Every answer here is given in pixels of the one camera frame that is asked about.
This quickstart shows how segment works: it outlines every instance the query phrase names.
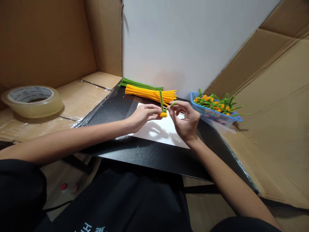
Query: white paper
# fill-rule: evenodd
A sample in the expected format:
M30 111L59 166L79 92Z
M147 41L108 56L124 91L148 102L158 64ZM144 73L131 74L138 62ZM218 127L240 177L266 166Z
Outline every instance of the white paper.
M183 119L184 116L179 114L178 118ZM173 120L168 111L166 118L149 121L137 133L129 135L189 149L177 134Z

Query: cardboard wall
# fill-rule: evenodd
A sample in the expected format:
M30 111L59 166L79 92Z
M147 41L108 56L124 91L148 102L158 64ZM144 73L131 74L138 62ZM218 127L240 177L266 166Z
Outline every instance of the cardboard wall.
M3 0L0 21L0 94L57 88L97 70L82 0Z
M266 198L309 209L309 40L298 42L237 94L241 132L273 185Z
M98 70L122 77L122 1L85 0Z
M236 94L227 138L260 196L309 209L309 1L283 0L206 90Z
M257 29L205 94L236 94L308 34L309 1L282 0Z

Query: blue plastic basket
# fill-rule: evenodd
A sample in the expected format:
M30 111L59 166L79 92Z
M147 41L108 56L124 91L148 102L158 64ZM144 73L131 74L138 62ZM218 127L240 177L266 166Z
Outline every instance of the blue plastic basket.
M209 108L203 107L199 104L196 104L193 101L194 95L197 97L199 94L195 92L190 92L190 99L191 99L190 104L193 107L193 109L195 109L197 112L201 114L201 117L219 122L223 125L229 125L235 121L242 121L242 118L240 116L235 116L235 117L227 116L225 114L219 113L218 111L214 111Z

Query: black table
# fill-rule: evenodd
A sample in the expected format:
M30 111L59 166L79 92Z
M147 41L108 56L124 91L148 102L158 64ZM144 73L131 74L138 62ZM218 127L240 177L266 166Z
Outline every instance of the black table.
M120 87L96 111L92 118L87 120L88 122L84 126L123 120L134 112L138 102L144 104L152 103L160 106L158 102L125 94L125 88ZM257 192L252 180L238 164L237 159L231 153L218 132L203 120L199 121L198 131L205 144ZM89 147L81 152L92 156L99 156L211 181L209 174L194 157L190 149L169 144L133 136L124 136L123 138L117 138Z

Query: left hand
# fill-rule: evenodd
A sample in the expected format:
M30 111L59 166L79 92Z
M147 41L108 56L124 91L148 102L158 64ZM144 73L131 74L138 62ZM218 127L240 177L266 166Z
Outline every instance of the left hand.
M143 104L137 107L134 113L126 120L132 126L132 133L138 132L146 122L151 120L161 120L158 114L162 109L154 104Z

